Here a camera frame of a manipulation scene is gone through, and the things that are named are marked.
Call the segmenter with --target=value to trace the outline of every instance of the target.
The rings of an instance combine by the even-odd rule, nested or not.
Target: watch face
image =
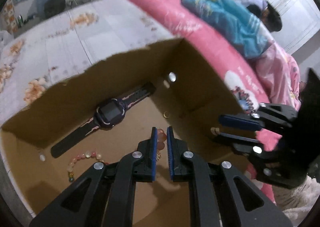
[[[117,99],[109,99],[97,108],[97,119],[100,127],[111,128],[120,123],[125,115],[124,108]]]
[[[114,102],[110,102],[100,109],[108,121],[112,121],[114,118],[122,114],[122,109],[120,110]]]

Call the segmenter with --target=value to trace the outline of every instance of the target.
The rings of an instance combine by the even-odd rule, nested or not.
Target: pink bead
[[[160,134],[158,135],[158,141],[159,141],[159,142],[165,142],[166,140],[167,140],[167,135],[166,135],[166,134],[160,133]]]
[[[161,134],[161,133],[164,133],[164,130],[163,129],[158,129],[158,135]]]
[[[158,150],[163,150],[164,147],[165,147],[165,145],[164,145],[163,142],[158,142],[158,144],[157,144],[157,149],[158,149]]]

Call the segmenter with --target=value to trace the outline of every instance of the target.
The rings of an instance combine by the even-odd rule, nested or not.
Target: watch screen
[[[110,102],[106,106],[102,107],[101,111],[108,121],[111,121],[113,118],[121,115],[122,112],[114,102]]]

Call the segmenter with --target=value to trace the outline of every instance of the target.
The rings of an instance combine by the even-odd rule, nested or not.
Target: black watch strap
[[[144,98],[152,95],[155,91],[155,86],[151,82],[148,82],[127,97],[122,98],[122,101],[126,104],[127,109],[130,109],[132,106],[142,101]]]
[[[66,136],[63,140],[55,144],[51,148],[51,155],[54,158],[60,157],[63,153],[67,152],[69,149],[71,149],[73,146],[78,144],[81,140],[83,140],[85,137],[89,136],[99,128],[100,126],[97,120],[94,117],[90,118],[79,128]]]

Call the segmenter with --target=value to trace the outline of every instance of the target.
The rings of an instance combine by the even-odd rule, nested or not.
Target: cardboard box
[[[167,75],[177,79],[167,88]],[[87,120],[97,104],[121,96],[147,81],[156,92],[132,107],[112,130],[98,130],[54,159],[51,147]],[[233,94],[212,67],[183,39],[161,41],[142,49],[112,55],[83,74],[49,88],[45,94],[9,119],[1,132],[7,162],[21,193],[40,212],[67,186],[70,159],[87,150],[97,150],[105,162],[119,161],[151,135],[151,128],[172,126],[177,138],[208,162],[228,160],[244,170],[247,160],[228,147],[212,142],[210,128],[218,116],[242,112]],[[46,161],[39,159],[43,153]],[[156,181],[138,183],[134,226],[189,226],[189,196],[186,183],[169,179],[167,151],[161,151]],[[75,178],[95,161],[78,161]]]

